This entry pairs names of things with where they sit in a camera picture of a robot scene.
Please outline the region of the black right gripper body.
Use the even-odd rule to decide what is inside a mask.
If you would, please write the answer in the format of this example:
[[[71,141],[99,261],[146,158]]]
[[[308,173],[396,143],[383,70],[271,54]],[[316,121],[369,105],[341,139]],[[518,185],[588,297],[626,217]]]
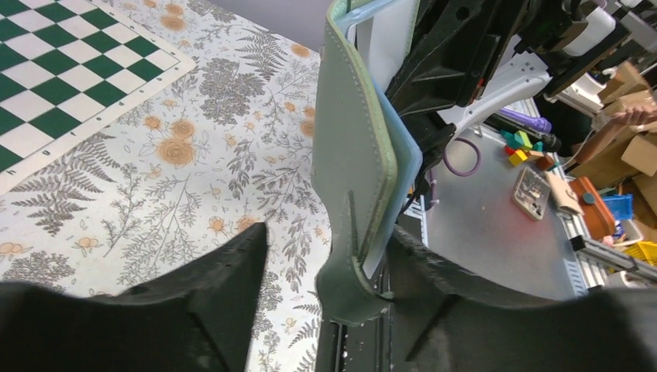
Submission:
[[[513,51],[542,61],[551,80],[540,92],[553,98],[630,36],[621,23],[630,14],[619,1],[530,1]]]

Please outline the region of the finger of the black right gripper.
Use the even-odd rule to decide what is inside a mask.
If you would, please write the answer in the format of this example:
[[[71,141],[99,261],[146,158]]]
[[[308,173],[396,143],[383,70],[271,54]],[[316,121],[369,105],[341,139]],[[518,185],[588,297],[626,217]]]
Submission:
[[[428,1],[411,52],[386,95],[399,115],[470,104],[492,78],[528,10],[526,1]]]

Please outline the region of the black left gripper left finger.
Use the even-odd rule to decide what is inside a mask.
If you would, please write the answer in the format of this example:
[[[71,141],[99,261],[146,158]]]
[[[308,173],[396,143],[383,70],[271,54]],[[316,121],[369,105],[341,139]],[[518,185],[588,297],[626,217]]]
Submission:
[[[267,227],[116,296],[1,286],[3,371],[244,371]]]

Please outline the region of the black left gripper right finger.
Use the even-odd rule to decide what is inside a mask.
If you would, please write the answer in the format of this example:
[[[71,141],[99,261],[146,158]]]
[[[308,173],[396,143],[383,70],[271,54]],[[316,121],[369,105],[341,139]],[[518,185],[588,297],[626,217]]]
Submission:
[[[387,262],[398,370],[656,369],[653,289],[540,298],[469,272],[399,227]]]

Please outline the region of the green card holder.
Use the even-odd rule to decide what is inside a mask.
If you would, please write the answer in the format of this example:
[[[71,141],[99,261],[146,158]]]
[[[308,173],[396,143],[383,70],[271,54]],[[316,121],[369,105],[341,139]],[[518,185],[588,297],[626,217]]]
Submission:
[[[409,51],[412,1],[335,1],[325,19],[311,182],[328,213],[331,251],[315,278],[323,315],[345,326],[392,302],[371,278],[422,154],[377,85]]]

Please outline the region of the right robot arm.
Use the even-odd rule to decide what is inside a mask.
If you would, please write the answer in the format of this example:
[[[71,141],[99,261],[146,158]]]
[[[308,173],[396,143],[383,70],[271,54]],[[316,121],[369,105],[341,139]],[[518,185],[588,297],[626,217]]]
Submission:
[[[461,132],[567,89],[629,36],[629,12],[618,1],[423,1],[387,97],[405,121],[438,117]]]

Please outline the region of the person forearm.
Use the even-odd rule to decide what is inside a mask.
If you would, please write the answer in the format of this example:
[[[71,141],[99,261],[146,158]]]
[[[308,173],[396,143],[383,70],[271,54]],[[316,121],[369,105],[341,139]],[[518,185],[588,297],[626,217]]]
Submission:
[[[627,108],[624,112],[617,112],[600,131],[573,148],[572,160],[582,164],[609,146],[626,127],[641,126],[655,120],[656,109],[649,106]]]

